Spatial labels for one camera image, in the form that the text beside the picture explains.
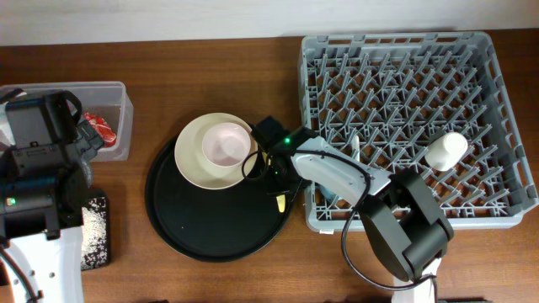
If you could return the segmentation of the light blue plastic cup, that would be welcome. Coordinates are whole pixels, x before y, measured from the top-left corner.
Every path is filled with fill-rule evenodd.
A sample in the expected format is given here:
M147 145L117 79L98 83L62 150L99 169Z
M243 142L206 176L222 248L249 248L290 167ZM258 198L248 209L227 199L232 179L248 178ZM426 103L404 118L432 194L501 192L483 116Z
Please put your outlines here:
M326 187L322 185L319 186L319 190L321 194L323 195L323 197L327 200L333 201L336 198L336 194L333 191L327 189Z

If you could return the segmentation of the pink bowl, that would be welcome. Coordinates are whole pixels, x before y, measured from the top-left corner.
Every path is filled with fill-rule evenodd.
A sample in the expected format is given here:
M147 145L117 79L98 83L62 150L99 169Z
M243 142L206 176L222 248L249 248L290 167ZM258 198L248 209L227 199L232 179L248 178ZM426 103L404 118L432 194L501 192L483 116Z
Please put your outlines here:
M202 139L205 158L218 167L235 167L243 162L251 150L248 132L235 123L212 126Z

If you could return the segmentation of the white plastic cup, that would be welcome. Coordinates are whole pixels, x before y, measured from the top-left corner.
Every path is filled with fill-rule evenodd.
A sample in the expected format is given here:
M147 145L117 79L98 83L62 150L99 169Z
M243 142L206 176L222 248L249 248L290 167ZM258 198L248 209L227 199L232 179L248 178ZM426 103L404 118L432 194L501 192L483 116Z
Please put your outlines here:
M434 170L445 172L464 157L468 142L460 133L450 132L431 143L427 149L424 155L427 164Z

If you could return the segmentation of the red candy wrapper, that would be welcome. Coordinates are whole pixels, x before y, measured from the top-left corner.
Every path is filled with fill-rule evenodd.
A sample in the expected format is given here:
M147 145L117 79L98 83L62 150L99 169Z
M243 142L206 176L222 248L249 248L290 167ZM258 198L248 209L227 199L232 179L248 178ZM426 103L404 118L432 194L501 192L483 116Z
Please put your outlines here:
M85 113L84 119L97 131L104 141L105 147L112 147L117 141L117 135L113 132L109 123L101 116Z

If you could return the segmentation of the pile of rice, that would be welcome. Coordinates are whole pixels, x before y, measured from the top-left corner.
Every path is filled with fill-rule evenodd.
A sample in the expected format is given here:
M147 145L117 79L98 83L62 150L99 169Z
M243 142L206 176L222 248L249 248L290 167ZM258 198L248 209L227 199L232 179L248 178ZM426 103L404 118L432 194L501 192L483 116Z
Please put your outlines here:
M104 266L108 261L106 221L101 213L83 208L81 270Z

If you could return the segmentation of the yellow plastic fork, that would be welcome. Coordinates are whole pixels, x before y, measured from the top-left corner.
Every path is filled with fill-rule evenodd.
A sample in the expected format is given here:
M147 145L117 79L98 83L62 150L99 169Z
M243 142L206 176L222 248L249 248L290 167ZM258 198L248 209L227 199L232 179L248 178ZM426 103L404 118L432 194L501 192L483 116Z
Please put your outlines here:
M280 213L284 213L286 209L286 197L284 195L279 195L276 197L278 210Z

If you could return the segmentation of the white plastic fork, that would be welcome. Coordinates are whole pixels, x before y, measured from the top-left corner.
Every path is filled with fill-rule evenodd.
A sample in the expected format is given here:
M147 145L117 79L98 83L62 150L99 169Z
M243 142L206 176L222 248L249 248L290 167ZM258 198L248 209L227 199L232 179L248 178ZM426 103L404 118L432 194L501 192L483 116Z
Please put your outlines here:
M358 135L354 135L351 141L352 157L359 162L360 161L360 138Z

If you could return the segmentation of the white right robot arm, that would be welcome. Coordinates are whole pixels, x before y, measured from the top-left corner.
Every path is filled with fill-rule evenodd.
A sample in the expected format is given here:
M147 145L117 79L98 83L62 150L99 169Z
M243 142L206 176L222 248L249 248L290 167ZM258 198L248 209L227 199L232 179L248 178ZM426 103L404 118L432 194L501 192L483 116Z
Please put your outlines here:
M454 230L430 187L413 169L390 173L360 163L307 127L285 130L269 116L251 136L265 154L264 171L280 186L308 181L348 202L378 261L397 280L379 284L395 302L436 302L436 271Z

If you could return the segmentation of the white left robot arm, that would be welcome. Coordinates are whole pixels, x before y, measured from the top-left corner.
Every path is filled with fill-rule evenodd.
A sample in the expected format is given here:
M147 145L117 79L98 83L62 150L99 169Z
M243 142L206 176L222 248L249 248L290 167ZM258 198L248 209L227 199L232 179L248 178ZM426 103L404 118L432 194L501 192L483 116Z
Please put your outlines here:
M1 263L17 302L81 302L83 206L104 141L72 92L1 98Z

